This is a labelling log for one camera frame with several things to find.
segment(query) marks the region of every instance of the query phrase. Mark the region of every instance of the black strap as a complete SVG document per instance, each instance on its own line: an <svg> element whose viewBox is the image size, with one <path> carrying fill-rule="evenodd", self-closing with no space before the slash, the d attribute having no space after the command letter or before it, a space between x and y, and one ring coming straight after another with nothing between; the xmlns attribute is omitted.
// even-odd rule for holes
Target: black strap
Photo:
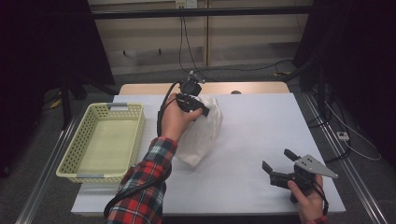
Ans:
<svg viewBox="0 0 396 224"><path fill-rule="evenodd" d="M171 175L172 173L172 164L171 166L169 166L169 169L166 171L165 175L160 176L160 178L153 180L151 182L139 185L139 186L135 186L131 189L127 189L122 193L117 194L112 200L110 200L110 202L108 202L108 204L105 207L105 211L103 212L105 218L108 217L108 214L110 213L110 209L116 205L116 203L120 202L121 200L131 197L132 195L136 194L138 191L143 190L143 189L148 189L152 186L155 185L159 185L161 184L163 181L165 181L169 175Z"/></svg>

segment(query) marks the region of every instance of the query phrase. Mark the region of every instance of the hand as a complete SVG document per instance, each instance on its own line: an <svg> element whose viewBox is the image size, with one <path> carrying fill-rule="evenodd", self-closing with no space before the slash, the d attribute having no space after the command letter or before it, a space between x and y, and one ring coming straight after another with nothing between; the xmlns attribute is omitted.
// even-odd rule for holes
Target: hand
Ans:
<svg viewBox="0 0 396 224"><path fill-rule="evenodd" d="M323 187L323 178L316 175L316 181ZM289 189L299 203L299 215L302 222L312 221L323 216L323 200L314 190L309 190L305 194L300 191L296 183L288 182Z"/></svg>
<svg viewBox="0 0 396 224"><path fill-rule="evenodd" d="M181 135L187 130L189 124L201 116L202 108L199 108L190 113L186 113L178 107L176 94L172 93L166 101L168 107L163 112L163 120L161 122L161 136L168 137L176 142Z"/></svg>

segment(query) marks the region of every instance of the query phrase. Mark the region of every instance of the light green basket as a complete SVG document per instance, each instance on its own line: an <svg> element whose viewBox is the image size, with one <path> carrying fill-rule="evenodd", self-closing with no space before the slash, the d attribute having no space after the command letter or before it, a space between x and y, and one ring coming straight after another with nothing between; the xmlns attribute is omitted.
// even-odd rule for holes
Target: light green basket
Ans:
<svg viewBox="0 0 396 224"><path fill-rule="evenodd" d="M56 171L74 183L120 182L136 164L145 123L141 104L92 104Z"/></svg>

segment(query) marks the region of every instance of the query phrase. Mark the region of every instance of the plaid shirt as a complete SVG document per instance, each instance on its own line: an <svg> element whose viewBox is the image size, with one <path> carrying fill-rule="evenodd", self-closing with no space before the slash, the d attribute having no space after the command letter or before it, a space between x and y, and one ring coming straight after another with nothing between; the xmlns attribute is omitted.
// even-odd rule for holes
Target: plaid shirt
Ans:
<svg viewBox="0 0 396 224"><path fill-rule="evenodd" d="M158 137L152 140L145 158L136 167L129 169L121 180L119 192L165 175L176 149L177 143L169 138ZM107 223L161 223L165 190L166 185L162 183L122 200L110 210Z"/></svg>
<svg viewBox="0 0 396 224"><path fill-rule="evenodd" d="M303 222L304 224L330 224L325 216L319 217L312 221Z"/></svg>

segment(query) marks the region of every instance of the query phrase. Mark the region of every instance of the white cloth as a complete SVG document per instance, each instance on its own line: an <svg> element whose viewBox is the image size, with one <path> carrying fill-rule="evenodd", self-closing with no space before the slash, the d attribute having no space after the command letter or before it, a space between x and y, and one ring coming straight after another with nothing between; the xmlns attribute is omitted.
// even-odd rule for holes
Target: white cloth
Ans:
<svg viewBox="0 0 396 224"><path fill-rule="evenodd" d="M208 95L200 95L198 100L209 108L209 114L207 117L200 116L190 124L178 141L175 155L191 167L196 166L214 147L223 119L217 99Z"/></svg>

